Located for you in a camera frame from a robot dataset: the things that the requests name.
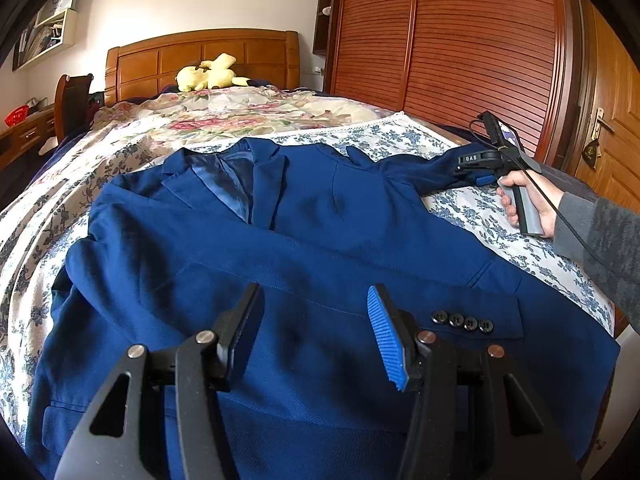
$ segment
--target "metal screw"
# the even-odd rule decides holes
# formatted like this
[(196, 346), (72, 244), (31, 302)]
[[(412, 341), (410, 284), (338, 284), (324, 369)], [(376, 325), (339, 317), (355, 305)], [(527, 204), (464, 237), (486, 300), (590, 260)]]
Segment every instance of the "metal screw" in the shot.
[(425, 345), (429, 345), (431, 343), (436, 342), (436, 335), (431, 330), (420, 330), (417, 335), (418, 341)]
[(132, 345), (127, 350), (127, 355), (131, 359), (142, 357), (144, 354), (145, 354), (145, 347), (143, 347), (142, 345)]
[(489, 348), (486, 349), (489, 352), (491, 357), (495, 357), (499, 359), (500, 357), (504, 357), (504, 348), (500, 345), (489, 345)]
[(216, 338), (216, 333), (211, 330), (203, 330), (196, 334), (196, 341), (200, 344), (211, 343)]

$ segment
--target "blazer button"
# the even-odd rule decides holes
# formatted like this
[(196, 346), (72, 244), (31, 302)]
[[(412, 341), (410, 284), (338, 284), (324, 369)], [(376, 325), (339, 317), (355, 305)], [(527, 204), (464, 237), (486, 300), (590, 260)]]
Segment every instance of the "blazer button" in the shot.
[(489, 334), (494, 330), (494, 322), (490, 319), (481, 319), (478, 326), (483, 334)]
[(463, 326), (465, 323), (465, 317), (462, 314), (458, 314), (457, 312), (455, 314), (451, 314), (451, 316), (449, 316), (449, 324), (453, 327), (453, 328), (460, 328), (461, 326)]
[(436, 325), (444, 325), (449, 319), (449, 314), (447, 314), (444, 310), (436, 310), (431, 314), (431, 320)]
[(475, 317), (467, 317), (465, 319), (465, 330), (473, 332), (476, 328), (478, 328), (478, 320)]

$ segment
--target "wooden headboard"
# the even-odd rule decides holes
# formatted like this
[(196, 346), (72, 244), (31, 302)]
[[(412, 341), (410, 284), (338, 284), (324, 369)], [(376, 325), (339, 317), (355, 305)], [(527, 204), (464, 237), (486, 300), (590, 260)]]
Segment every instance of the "wooden headboard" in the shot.
[(174, 83), (185, 66), (197, 66), (226, 52), (238, 61), (240, 77), (266, 79), (279, 88), (300, 85), (300, 48), (293, 30), (212, 28), (158, 36), (107, 53), (104, 103), (152, 97)]

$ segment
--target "blue blazer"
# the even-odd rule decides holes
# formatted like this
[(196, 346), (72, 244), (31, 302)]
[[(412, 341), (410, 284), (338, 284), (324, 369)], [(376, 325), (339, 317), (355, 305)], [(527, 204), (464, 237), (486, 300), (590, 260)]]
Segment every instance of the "blue blazer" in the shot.
[[(180, 344), (258, 282), (264, 319), (244, 378), (220, 400), (242, 480), (395, 475), (413, 399), (386, 378), (367, 317), (373, 283), (455, 344), (503, 345), (579, 458), (618, 345), (558, 291), (424, 208), (421, 195), (486, 176), (454, 176), (457, 157), (478, 149), (373, 162), (351, 147), (343, 156), (324, 144), (242, 139), (114, 178), (54, 284), (28, 455), (52, 478), (127, 347)], [(435, 310), (495, 327), (436, 325)], [(166, 398), (172, 478), (181, 478), (170, 388)]]

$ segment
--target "yellow plush toy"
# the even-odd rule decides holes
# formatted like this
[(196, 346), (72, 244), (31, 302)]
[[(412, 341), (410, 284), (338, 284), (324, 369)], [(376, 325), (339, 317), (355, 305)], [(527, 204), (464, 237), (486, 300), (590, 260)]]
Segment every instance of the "yellow plush toy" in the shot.
[(236, 77), (231, 66), (236, 58), (220, 54), (214, 61), (203, 61), (200, 66), (187, 66), (178, 72), (176, 81), (180, 92), (204, 90), (205, 88), (226, 88), (231, 85), (248, 86), (247, 77)]

